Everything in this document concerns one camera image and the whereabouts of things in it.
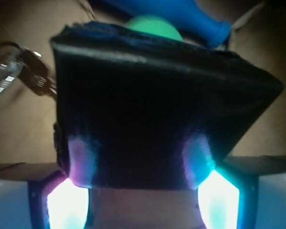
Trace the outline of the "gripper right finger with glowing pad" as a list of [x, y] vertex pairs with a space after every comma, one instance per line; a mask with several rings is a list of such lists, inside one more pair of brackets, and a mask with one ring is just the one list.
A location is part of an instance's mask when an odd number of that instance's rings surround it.
[[197, 194], [207, 229], [286, 229], [286, 156], [229, 156]]

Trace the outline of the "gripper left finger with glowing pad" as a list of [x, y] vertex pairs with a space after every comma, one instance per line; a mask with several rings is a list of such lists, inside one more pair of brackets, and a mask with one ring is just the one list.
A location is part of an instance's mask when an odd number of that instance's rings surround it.
[[83, 229], [89, 190], [55, 163], [0, 164], [0, 229]]

